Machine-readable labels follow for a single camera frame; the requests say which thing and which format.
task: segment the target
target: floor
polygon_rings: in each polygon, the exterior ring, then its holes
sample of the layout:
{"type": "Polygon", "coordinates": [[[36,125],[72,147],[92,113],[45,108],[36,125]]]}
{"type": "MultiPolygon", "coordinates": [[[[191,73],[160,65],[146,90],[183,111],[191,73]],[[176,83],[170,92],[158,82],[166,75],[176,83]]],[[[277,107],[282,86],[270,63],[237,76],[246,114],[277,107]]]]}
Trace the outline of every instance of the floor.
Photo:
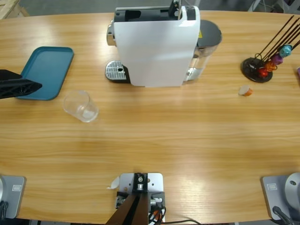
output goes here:
{"type": "MultiPolygon", "coordinates": [[[[247,11],[253,0],[201,0],[201,10],[247,11]]],[[[31,15],[107,13],[116,7],[167,6],[171,0],[21,0],[31,15]]]]}

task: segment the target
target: red capsule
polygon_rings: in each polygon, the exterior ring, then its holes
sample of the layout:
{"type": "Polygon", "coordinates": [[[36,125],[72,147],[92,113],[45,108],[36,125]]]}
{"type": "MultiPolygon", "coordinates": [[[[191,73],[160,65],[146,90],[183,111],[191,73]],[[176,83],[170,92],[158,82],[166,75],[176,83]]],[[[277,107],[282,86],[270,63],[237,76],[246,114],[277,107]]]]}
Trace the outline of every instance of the red capsule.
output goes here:
{"type": "Polygon", "coordinates": [[[268,76],[268,71],[265,67],[261,67],[258,69],[259,76],[265,78],[268,76]]]}

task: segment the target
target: small paper piece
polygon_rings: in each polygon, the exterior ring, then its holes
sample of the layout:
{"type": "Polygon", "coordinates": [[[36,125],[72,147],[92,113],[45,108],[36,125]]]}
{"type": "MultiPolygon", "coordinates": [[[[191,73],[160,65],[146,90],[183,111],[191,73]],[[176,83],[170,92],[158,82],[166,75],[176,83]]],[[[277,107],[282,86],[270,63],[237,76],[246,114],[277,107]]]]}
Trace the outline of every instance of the small paper piece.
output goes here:
{"type": "Polygon", "coordinates": [[[120,184],[120,177],[117,177],[113,180],[110,187],[107,187],[106,189],[116,189],[120,184]]]}

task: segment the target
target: orange capsule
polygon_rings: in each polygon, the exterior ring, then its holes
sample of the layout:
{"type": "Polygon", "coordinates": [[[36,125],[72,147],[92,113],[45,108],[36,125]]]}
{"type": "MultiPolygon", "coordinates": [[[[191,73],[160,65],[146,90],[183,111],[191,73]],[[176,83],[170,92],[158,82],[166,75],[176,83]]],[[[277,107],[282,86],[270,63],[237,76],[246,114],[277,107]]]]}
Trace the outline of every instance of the orange capsule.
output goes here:
{"type": "Polygon", "coordinates": [[[272,72],[276,69],[276,65],[272,61],[267,62],[264,67],[267,69],[268,72],[272,72]]]}

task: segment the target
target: coffee machine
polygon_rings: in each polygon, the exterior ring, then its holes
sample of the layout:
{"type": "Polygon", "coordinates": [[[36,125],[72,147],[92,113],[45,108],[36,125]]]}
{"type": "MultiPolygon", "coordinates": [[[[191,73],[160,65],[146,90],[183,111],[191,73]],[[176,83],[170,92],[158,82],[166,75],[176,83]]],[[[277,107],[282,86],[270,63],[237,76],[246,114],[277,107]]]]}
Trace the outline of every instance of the coffee machine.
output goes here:
{"type": "Polygon", "coordinates": [[[118,48],[120,60],[107,64],[105,76],[134,86],[181,86],[199,77],[221,39],[214,23],[200,20],[197,6],[180,0],[169,7],[116,8],[107,43],[118,48]]]}

